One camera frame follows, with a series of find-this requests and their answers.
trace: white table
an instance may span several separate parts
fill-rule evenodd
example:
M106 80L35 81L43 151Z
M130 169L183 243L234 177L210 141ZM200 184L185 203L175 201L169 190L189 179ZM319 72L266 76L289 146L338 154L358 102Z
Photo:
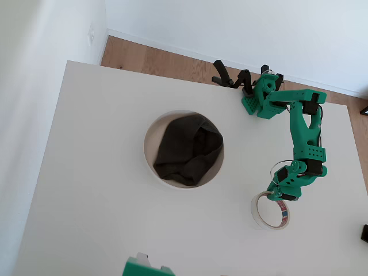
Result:
M14 275L118 276L138 252L178 276L367 275L368 198L346 106L323 105L328 174L272 232L253 229L250 202L292 157L289 114L249 116L241 97L68 62ZM197 189L163 186L144 159L147 129L172 110L203 114L224 137L220 172Z

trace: white tape roll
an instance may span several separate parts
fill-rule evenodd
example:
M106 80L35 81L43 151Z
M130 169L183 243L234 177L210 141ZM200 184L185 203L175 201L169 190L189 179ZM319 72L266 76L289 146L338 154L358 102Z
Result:
M269 194L272 194L272 192L271 191L264 191L264 192L256 195L253 198L252 203L251 203L251 212L252 212L253 219L255 220L255 222L262 229L265 229L265 230L282 230L289 224L289 221L290 221L289 208L286 205L286 203L284 203L284 201L282 201L282 200L281 201L276 201L276 203L278 204L278 206L280 207L281 212L282 212L282 221L281 221L281 224L279 226L272 226L272 225L266 223L260 217L260 214L259 214L259 211L258 211L258 201L261 197L267 196Z

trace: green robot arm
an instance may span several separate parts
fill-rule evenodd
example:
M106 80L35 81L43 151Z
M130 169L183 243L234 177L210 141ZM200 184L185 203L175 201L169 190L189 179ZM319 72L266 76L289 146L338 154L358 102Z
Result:
M216 68L221 76L226 68L220 60ZM219 85L238 88L244 83L242 103L249 115L257 111L259 118L271 119L276 114L288 110L290 112L290 131L294 143L294 156L291 165L278 170L267 191L273 193L267 198L273 201L298 200L301 187L311 184L317 177L324 177L327 168L322 165L326 161L325 149L321 145L321 123L323 110L321 104L326 100L326 93L311 89L279 91L283 76L269 74L269 67L262 66L260 78L250 85L250 73L243 70L234 83L227 79L213 79ZM306 125L303 114L311 116L310 126Z

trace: black fabric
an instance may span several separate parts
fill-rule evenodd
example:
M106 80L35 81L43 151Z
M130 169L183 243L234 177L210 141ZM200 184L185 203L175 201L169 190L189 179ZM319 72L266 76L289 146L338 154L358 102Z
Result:
M172 121L162 138L154 168L165 180L195 186L215 163L223 137L202 115Z

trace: green 3d-printed part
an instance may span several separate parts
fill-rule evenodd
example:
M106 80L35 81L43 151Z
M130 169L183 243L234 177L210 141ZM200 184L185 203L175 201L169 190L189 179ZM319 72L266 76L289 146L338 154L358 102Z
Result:
M122 276L175 276L170 268L161 269L151 267L146 254L138 253L137 258L129 257Z
M311 89L275 91L278 78L278 75L262 74L253 88L253 95L243 97L241 102L249 115L258 111L257 116L265 119L271 119L290 106L294 161L275 173L267 189L273 194L267 198L273 201L297 200L301 196L301 187L327 174L327 168L321 165L326 161L326 154L320 144L323 116L320 105L327 95ZM310 126L306 125L303 113L311 116Z

